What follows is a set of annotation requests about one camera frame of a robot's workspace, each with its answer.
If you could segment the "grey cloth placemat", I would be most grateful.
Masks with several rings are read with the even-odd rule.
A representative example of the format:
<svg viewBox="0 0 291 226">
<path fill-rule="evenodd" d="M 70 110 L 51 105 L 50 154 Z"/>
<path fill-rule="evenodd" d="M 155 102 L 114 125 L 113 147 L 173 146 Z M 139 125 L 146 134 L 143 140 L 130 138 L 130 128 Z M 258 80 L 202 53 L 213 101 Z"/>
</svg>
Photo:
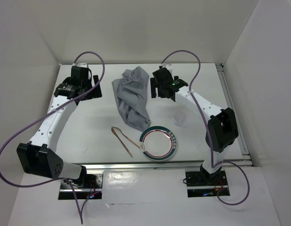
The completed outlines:
<svg viewBox="0 0 291 226">
<path fill-rule="evenodd" d="M 126 69 L 121 79 L 112 81 L 118 112 L 124 123 L 139 131 L 150 127 L 146 110 L 148 73 L 140 66 Z"/>
</svg>

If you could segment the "clear plastic cup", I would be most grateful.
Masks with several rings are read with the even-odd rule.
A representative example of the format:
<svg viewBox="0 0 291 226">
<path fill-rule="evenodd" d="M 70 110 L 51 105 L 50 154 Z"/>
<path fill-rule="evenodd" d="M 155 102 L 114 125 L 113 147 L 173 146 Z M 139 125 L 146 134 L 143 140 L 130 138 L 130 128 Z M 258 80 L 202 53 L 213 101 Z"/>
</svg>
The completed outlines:
<svg viewBox="0 0 291 226">
<path fill-rule="evenodd" d="M 186 115 L 185 115 L 185 113 L 183 113 L 183 112 L 176 112 L 176 113 L 174 114 L 174 124 L 175 124 L 176 126 L 181 126 L 181 125 L 183 125 L 184 122 L 185 122 L 185 120 L 186 120 Z"/>
</svg>

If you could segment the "white plate green red rim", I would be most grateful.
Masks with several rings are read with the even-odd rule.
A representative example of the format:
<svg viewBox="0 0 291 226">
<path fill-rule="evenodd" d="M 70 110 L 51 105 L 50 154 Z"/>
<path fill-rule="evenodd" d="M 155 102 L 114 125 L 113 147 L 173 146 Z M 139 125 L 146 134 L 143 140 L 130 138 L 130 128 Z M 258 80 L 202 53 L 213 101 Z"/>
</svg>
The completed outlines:
<svg viewBox="0 0 291 226">
<path fill-rule="evenodd" d="M 175 134 L 168 128 L 152 126 L 142 132 L 139 147 L 151 161 L 167 161 L 176 153 L 178 146 Z"/>
</svg>

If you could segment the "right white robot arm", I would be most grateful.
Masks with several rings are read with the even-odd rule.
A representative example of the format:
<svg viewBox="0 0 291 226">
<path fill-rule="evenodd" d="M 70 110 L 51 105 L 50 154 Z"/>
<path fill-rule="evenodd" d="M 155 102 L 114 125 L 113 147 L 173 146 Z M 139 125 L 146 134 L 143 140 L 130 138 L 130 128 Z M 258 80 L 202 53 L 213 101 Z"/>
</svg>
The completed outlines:
<svg viewBox="0 0 291 226">
<path fill-rule="evenodd" d="M 184 80 L 173 77 L 165 66 L 159 66 L 153 72 L 150 89 L 152 98 L 171 99 L 204 120 L 205 141 L 210 153 L 200 166 L 200 179 L 206 185 L 211 184 L 220 173 L 227 150 L 239 136 L 234 111 L 229 107 L 223 109 L 203 98 Z"/>
</svg>

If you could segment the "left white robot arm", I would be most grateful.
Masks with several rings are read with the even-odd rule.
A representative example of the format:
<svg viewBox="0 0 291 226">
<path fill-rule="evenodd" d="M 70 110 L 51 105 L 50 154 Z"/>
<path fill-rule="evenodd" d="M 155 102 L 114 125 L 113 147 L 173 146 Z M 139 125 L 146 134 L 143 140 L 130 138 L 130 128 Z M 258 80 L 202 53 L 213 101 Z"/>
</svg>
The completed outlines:
<svg viewBox="0 0 291 226">
<path fill-rule="evenodd" d="M 20 143 L 17 155 L 25 173 L 51 179 L 67 178 L 77 188 L 87 184 L 84 166 L 64 161 L 56 154 L 59 137 L 79 102 L 102 97 L 99 80 L 86 63 L 74 64 L 71 75 L 54 92 L 48 116 L 27 144 Z"/>
</svg>

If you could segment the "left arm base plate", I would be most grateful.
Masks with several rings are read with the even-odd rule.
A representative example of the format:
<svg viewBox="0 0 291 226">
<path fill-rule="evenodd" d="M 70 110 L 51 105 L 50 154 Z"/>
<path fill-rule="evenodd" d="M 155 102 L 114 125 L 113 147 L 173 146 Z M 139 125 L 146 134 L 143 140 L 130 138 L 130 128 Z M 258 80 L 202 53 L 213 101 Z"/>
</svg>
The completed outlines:
<svg viewBox="0 0 291 226">
<path fill-rule="evenodd" d="M 91 200 L 102 199 L 103 172 L 89 174 L 88 181 L 81 185 L 71 179 L 69 182 L 72 184 L 78 200 L 85 200 L 88 196 L 91 196 Z M 60 183 L 58 200 L 74 200 L 71 186 L 65 181 Z"/>
</svg>

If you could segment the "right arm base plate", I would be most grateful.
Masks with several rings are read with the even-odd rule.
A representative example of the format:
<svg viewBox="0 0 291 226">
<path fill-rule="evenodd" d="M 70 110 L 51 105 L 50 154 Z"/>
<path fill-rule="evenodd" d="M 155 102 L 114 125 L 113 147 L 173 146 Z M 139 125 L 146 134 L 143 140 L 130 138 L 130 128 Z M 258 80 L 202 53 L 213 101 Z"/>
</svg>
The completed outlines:
<svg viewBox="0 0 291 226">
<path fill-rule="evenodd" d="M 208 182 L 201 178 L 199 171 L 187 171 L 182 182 L 187 186 L 189 198 L 214 197 L 217 196 L 217 193 L 219 196 L 230 196 L 227 175 L 224 170 Z"/>
</svg>

